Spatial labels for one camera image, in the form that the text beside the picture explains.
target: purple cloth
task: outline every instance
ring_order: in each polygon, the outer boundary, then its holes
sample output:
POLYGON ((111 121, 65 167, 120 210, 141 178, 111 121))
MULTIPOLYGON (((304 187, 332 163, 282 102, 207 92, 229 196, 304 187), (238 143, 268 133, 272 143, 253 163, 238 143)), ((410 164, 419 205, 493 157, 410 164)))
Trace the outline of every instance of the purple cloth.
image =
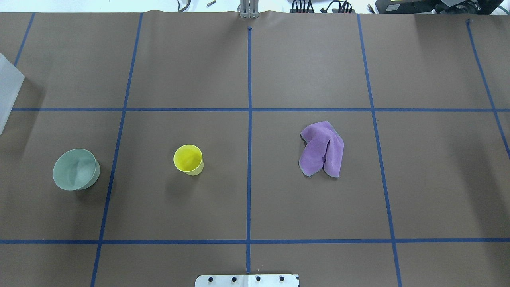
POLYGON ((304 175, 312 176, 324 167, 331 177, 340 176, 340 165, 344 154, 344 140, 329 122, 319 122, 301 131, 307 142, 299 159, 299 167, 304 175))

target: cable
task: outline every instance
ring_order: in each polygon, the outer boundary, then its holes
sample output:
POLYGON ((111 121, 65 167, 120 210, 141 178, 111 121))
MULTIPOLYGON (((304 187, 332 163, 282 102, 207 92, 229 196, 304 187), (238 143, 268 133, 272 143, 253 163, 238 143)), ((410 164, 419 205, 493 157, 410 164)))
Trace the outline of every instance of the cable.
POLYGON ((510 15, 510 12, 505 9, 503 6, 498 6, 499 9, 503 10, 507 15, 510 15))
POLYGON ((312 8, 312 13, 315 13, 314 6, 312 5, 312 0, 308 0, 307 13, 309 13, 310 8, 312 8))
POLYGON ((372 5, 368 4, 367 9, 368 9, 368 11, 370 11, 370 13, 375 14, 375 11, 374 11, 374 8, 372 8, 372 5))
POLYGON ((177 11, 177 12, 184 12, 186 9, 188 9, 188 7, 190 7, 190 4, 191 4, 191 0, 188 0, 188 2, 186 3, 186 6, 184 6, 184 8, 182 8, 182 9, 179 9, 179 11, 177 11))
POLYGON ((335 2, 338 3, 338 13, 352 13, 352 5, 351 5, 351 3, 347 2, 347 0, 345 0, 345 1, 333 0, 333 1, 331 1, 331 3, 329 3, 329 5, 327 6, 326 9, 322 8, 320 10, 320 12, 327 13, 331 4, 333 4, 335 2))

